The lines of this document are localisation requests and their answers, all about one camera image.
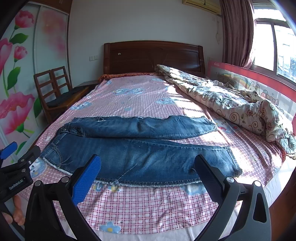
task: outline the mattress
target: mattress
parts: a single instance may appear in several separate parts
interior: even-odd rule
[[[169,115],[206,116],[216,123],[218,131],[176,142],[230,146],[243,170],[243,174],[236,180],[248,184],[259,180],[264,187],[269,205],[280,194],[295,168],[295,161],[290,161],[289,158],[285,161],[285,152],[277,146],[225,121],[204,105],[186,96],[174,85],[164,81],[161,76],[144,75],[104,80],[55,121],[42,134],[37,145],[41,150],[44,149],[57,129],[74,117],[167,118]],[[52,183],[59,181],[65,174],[51,167],[46,161],[38,159],[31,167],[31,175],[34,181]],[[24,206],[31,189],[32,186],[20,193]],[[61,223],[70,234],[71,230],[65,222],[60,206],[57,203],[55,206]],[[107,186],[95,182],[78,208],[103,240],[117,239],[119,234],[130,234],[120,236],[121,239],[127,237],[129,240],[157,240],[157,237],[172,240],[176,238],[177,233],[180,239],[188,237],[188,240],[191,240],[212,217],[217,203],[211,201],[202,184],[148,188]],[[239,208],[238,202],[224,235],[231,230]]]

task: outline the blue denim jeans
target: blue denim jeans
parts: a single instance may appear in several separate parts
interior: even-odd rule
[[[239,176],[242,170],[230,147],[168,141],[215,130],[206,118],[185,116],[75,118],[58,130],[41,157],[71,174],[97,154],[102,167],[96,179],[112,185],[161,187],[200,182],[194,169],[198,154],[225,176]]]

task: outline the silver bolt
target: silver bolt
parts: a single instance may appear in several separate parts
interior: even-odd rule
[[[41,181],[40,181],[40,180],[38,180],[38,181],[36,181],[36,182],[34,183],[34,185],[35,185],[36,187],[40,186],[40,184],[41,184]]]
[[[67,183],[69,181],[69,177],[67,177],[67,176],[66,177],[62,177],[61,180],[62,180],[63,183]]]
[[[261,187],[261,183],[259,181],[255,181],[254,184],[257,186],[257,187]]]
[[[233,177],[227,177],[226,180],[227,180],[227,182],[229,182],[229,183],[233,183],[233,182],[234,182]]]

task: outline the human hand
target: human hand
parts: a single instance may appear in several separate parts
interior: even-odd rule
[[[12,223],[12,221],[14,220],[18,225],[24,225],[25,223],[25,217],[22,213],[22,207],[21,207],[21,200],[20,200],[20,197],[18,195],[15,195],[13,198],[13,203],[15,205],[15,211],[13,213],[13,219],[12,217],[7,214],[7,213],[2,213],[5,220],[8,222],[8,223]]]

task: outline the wooden bed frame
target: wooden bed frame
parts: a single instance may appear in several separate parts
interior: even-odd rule
[[[157,64],[205,76],[202,46],[165,41],[104,44],[104,74],[151,73]]]

